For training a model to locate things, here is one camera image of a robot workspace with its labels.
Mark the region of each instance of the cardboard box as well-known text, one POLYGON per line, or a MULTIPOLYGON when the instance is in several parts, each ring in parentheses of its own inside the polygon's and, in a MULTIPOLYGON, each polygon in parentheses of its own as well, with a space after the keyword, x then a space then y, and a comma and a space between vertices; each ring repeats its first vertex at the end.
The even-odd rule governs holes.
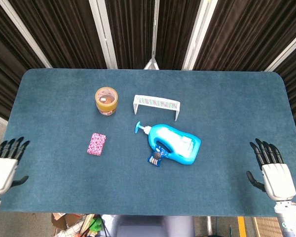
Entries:
POLYGON ((60 230, 66 230, 73 226, 82 215, 80 214, 65 214, 56 220, 54 213, 51 214, 51 223, 60 230))
POLYGON ((52 213, 55 217, 55 220, 58 220, 60 217, 64 216, 65 213, 52 213))

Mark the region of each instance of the brown packing tape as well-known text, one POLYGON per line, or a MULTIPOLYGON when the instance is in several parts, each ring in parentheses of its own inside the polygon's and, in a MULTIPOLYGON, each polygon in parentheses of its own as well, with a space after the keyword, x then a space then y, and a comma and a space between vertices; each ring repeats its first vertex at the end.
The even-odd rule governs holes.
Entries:
POLYGON ((116 90, 114 90, 111 87, 102 87, 100 89, 97 90, 97 92, 95 93, 95 102, 97 104, 97 107, 99 110, 103 111, 103 112, 109 112, 114 110, 117 107, 117 103, 118 103, 118 93, 116 92, 116 90), (99 100, 99 93, 103 92, 104 90, 108 90, 110 93, 112 93, 112 96, 114 97, 114 101, 110 104, 103 104, 100 100, 99 100))

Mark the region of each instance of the yellow stripe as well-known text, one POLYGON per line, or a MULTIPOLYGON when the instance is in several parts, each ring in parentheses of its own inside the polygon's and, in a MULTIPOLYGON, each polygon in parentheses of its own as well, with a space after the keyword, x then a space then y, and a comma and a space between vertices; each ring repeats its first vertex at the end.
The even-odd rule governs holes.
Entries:
POLYGON ((245 218, 243 216, 238 216, 238 226, 239 226, 240 237, 247 237, 246 227, 245 227, 245 218))

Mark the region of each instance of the blue tag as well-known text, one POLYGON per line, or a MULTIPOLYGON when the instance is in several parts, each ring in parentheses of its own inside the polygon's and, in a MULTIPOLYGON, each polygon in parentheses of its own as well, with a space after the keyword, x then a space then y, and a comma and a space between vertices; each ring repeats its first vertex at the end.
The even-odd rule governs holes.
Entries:
POLYGON ((161 146, 157 146, 147 161, 155 166, 160 166, 161 160, 167 155, 168 152, 165 149, 163 149, 161 146))

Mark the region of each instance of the pink patterned eraser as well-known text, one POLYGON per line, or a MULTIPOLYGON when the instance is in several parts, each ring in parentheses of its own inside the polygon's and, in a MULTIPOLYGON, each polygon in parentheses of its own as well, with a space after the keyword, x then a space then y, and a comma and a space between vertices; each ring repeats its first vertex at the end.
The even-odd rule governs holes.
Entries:
POLYGON ((106 138, 106 135, 93 133, 87 152, 91 155, 99 156, 102 152, 106 138))

